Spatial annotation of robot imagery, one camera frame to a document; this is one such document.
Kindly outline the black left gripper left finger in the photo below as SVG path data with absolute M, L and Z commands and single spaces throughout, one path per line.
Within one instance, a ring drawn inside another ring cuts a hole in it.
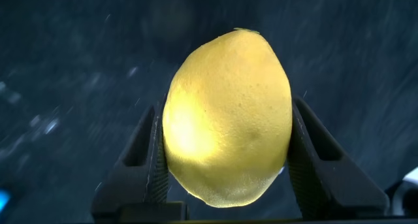
M 184 202 L 167 202 L 169 171 L 163 145 L 163 103 L 142 115 L 131 139 L 91 205 L 96 223 L 169 223 L 188 220 Z

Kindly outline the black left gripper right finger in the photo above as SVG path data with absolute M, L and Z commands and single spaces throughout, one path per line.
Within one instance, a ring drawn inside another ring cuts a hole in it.
M 304 219 L 379 217 L 389 209 L 385 192 L 356 165 L 300 97 L 293 98 L 287 163 Z

